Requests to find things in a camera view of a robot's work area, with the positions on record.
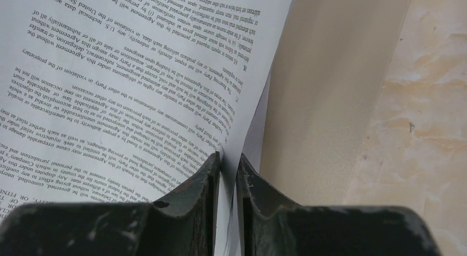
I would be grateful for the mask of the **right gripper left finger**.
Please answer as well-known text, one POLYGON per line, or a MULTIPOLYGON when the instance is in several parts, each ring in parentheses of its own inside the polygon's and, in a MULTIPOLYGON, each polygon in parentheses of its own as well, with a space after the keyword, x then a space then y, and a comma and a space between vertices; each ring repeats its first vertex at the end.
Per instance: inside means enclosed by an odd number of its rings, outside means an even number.
POLYGON ((1 255, 213 255, 220 154, 150 203, 28 204, 1 224, 1 255))

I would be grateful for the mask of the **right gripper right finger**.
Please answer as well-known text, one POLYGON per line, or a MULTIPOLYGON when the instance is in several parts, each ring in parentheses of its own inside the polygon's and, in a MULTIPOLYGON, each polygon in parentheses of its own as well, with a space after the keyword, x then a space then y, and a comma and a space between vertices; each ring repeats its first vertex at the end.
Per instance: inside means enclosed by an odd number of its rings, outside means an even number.
POLYGON ((424 220, 403 206, 303 206, 261 177, 237 170, 243 255, 440 255, 424 220))

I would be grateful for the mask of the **white printed paper stack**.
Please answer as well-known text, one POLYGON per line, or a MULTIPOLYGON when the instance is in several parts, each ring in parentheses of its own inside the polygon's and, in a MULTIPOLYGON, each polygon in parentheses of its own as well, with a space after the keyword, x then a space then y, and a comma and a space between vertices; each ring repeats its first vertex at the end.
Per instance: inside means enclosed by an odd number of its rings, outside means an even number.
POLYGON ((214 152, 215 255, 293 0, 1 0, 1 223, 26 204, 150 202, 214 152))

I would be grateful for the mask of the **brown paper folder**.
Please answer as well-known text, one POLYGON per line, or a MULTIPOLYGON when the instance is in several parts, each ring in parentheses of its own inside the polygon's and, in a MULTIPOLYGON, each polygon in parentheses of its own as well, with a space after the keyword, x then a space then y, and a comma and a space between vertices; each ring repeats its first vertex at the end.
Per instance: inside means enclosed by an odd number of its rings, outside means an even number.
POLYGON ((260 173, 341 204, 410 0, 294 0, 271 68, 260 173))

